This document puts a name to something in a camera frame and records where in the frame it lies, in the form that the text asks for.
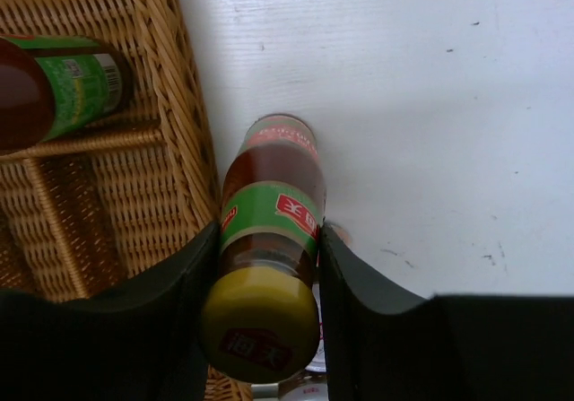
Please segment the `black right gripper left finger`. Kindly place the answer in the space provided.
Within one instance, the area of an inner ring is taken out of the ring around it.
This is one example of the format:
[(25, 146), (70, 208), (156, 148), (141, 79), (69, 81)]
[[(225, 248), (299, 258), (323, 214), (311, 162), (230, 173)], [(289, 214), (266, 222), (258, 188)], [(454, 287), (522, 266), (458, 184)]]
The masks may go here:
[(200, 400), (198, 321), (217, 272), (219, 227), (106, 291), (55, 303), (1, 292), (4, 400)]

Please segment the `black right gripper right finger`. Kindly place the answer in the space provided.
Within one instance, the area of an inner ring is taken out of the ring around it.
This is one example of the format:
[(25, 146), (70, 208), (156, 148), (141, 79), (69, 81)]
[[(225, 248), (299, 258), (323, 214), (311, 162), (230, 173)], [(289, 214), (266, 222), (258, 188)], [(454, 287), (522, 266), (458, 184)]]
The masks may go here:
[(320, 302), (333, 400), (570, 400), (570, 297), (424, 299), (321, 232)]

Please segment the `yellow-cap sauce bottle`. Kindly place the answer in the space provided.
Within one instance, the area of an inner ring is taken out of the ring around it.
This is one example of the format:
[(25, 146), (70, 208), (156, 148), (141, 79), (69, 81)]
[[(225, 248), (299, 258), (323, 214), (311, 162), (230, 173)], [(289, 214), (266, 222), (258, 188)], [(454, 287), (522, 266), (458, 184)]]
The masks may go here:
[(123, 109), (132, 70), (109, 43), (84, 36), (1, 36), (1, 154), (72, 133)]
[(271, 114), (246, 132), (222, 190), (218, 278), (200, 319), (219, 372), (247, 383), (290, 378), (320, 339), (315, 282), (326, 182), (311, 129)]

